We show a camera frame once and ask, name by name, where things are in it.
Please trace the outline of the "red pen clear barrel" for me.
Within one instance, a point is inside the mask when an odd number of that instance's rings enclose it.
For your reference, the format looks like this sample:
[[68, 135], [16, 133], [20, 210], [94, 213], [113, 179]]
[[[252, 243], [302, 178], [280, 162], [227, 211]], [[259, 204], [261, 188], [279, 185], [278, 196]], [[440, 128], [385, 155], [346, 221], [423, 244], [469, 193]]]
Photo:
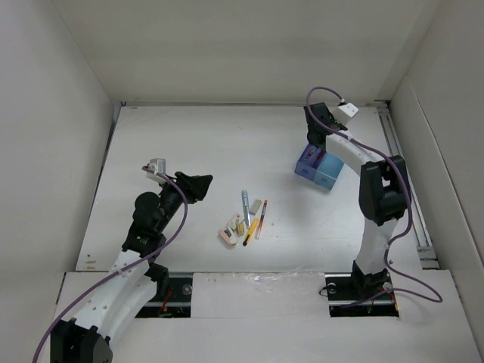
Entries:
[[262, 205], [262, 212], [261, 212], [259, 224], [258, 224], [258, 227], [256, 229], [256, 239], [260, 238], [260, 234], [261, 234], [261, 231], [262, 231], [262, 226], [263, 226], [263, 222], [264, 222], [264, 219], [265, 219], [267, 206], [268, 206], [268, 200], [264, 200], [264, 203]]

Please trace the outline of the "red pen thin slanted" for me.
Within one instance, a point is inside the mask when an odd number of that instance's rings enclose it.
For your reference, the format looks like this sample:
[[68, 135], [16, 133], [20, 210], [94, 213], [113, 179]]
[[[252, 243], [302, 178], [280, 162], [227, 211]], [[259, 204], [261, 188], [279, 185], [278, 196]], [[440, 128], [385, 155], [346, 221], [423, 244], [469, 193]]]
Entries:
[[313, 147], [309, 148], [305, 155], [305, 160], [309, 160], [314, 152], [315, 152], [315, 149]]

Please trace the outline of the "red pen white cap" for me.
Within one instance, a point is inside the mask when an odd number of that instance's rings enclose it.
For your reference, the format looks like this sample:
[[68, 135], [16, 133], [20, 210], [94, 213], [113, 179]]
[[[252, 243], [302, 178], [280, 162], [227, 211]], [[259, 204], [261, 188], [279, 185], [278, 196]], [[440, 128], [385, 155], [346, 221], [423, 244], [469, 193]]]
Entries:
[[323, 158], [323, 156], [325, 155], [325, 152], [324, 151], [320, 151], [316, 157], [316, 160], [313, 164], [314, 167], [317, 167], [319, 165], [319, 163], [321, 162], [321, 159]]

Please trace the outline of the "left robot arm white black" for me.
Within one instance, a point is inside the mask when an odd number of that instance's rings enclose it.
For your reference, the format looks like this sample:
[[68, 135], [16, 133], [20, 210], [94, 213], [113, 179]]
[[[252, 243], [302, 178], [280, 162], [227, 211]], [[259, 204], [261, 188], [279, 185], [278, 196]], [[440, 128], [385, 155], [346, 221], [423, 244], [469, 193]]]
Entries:
[[111, 362], [112, 345], [150, 300], [169, 289], [169, 271], [156, 263], [170, 244], [164, 229], [178, 209], [202, 201], [211, 175], [151, 174], [161, 190], [135, 200], [132, 224], [110, 274], [82, 295], [85, 305], [69, 320], [61, 313], [49, 329], [52, 362]]

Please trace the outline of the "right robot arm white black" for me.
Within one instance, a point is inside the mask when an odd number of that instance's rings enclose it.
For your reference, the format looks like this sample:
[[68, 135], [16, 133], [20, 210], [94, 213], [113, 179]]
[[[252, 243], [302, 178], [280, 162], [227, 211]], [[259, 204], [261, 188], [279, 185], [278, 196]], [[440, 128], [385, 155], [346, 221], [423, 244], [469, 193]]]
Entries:
[[405, 160], [362, 144], [325, 103], [304, 106], [310, 145], [342, 160], [359, 177], [358, 205], [365, 218], [360, 250], [352, 264], [349, 298], [368, 299], [389, 283], [388, 255], [393, 232], [411, 214]]

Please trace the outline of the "blue two-compartment container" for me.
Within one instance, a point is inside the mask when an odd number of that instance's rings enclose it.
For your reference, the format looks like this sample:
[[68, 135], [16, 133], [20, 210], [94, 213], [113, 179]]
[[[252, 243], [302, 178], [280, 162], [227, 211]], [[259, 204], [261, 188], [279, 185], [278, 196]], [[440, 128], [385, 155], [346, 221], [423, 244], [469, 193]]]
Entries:
[[[315, 149], [315, 152], [309, 160], [305, 160], [305, 155], [311, 147]], [[296, 162], [294, 173], [331, 191], [337, 182], [344, 163], [339, 158], [325, 151], [325, 155], [321, 159], [319, 165], [314, 167], [313, 164], [321, 150], [322, 149], [318, 147], [307, 144]]]

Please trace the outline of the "white eraser red label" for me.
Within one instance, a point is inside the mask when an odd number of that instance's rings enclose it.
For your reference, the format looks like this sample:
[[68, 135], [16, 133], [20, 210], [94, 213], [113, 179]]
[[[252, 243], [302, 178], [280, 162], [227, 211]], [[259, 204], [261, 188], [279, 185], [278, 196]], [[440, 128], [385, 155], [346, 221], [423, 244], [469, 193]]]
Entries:
[[228, 222], [228, 227], [231, 229], [236, 229], [237, 225], [244, 222], [244, 215], [241, 213], [236, 213]]

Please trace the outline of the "white grey correction tape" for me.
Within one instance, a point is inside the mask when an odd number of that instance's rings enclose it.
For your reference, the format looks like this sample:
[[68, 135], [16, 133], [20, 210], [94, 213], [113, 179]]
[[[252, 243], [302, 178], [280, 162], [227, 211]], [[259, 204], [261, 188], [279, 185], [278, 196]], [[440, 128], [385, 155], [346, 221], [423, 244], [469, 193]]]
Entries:
[[236, 237], [237, 236], [237, 229], [232, 228], [230, 225], [227, 225], [226, 228], [224, 229], [224, 233], [228, 237]]

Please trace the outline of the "pink white correction tape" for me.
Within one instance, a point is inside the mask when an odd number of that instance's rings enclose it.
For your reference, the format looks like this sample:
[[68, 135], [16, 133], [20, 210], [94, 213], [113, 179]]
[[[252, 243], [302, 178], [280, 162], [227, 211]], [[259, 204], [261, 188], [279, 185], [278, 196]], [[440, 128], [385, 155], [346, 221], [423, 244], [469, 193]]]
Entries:
[[229, 246], [229, 247], [235, 247], [237, 245], [237, 236], [236, 237], [228, 237], [225, 233], [224, 230], [219, 231], [219, 236], [220, 238]]

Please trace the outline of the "grey eraser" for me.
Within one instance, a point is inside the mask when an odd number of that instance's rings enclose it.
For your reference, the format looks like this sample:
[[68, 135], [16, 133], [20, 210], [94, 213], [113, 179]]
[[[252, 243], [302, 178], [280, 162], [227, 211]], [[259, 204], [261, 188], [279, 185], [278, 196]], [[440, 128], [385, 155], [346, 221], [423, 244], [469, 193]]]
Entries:
[[259, 208], [260, 208], [261, 205], [262, 205], [262, 201], [261, 200], [254, 200], [253, 205], [250, 208], [250, 212], [252, 214], [257, 214], [257, 212], [258, 212], [258, 210], [259, 210]]

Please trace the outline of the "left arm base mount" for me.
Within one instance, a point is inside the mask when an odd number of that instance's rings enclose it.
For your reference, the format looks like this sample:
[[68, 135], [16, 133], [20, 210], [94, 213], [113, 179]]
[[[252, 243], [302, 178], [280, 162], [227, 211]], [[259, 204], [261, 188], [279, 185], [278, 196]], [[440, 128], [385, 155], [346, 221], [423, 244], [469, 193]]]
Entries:
[[168, 287], [147, 302], [137, 318], [190, 318], [193, 292], [192, 275], [169, 277]]

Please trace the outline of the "aluminium rail right side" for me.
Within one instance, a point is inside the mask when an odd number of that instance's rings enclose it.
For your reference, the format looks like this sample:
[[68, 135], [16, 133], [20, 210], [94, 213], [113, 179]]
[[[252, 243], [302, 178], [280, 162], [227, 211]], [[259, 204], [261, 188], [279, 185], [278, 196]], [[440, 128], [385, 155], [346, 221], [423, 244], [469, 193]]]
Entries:
[[[404, 156], [402, 147], [399, 143], [396, 129], [392, 121], [389, 109], [389, 102], [376, 103], [377, 114], [386, 138], [387, 147], [391, 155]], [[440, 264], [433, 248], [427, 225], [424, 220], [417, 195], [414, 191], [414, 186], [411, 182], [411, 177], [408, 177], [411, 202], [412, 202], [412, 229], [407, 234], [416, 244], [417, 254], [420, 260], [422, 269], [425, 270], [440, 270]]]

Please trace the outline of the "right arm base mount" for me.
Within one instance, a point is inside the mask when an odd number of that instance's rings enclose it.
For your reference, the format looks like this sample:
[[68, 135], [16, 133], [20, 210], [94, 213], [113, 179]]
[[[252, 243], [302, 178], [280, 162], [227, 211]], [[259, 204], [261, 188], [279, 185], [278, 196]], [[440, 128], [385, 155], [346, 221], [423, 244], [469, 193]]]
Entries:
[[391, 287], [387, 270], [369, 276], [356, 273], [327, 273], [319, 293], [328, 301], [332, 318], [399, 317], [396, 298], [386, 292]]

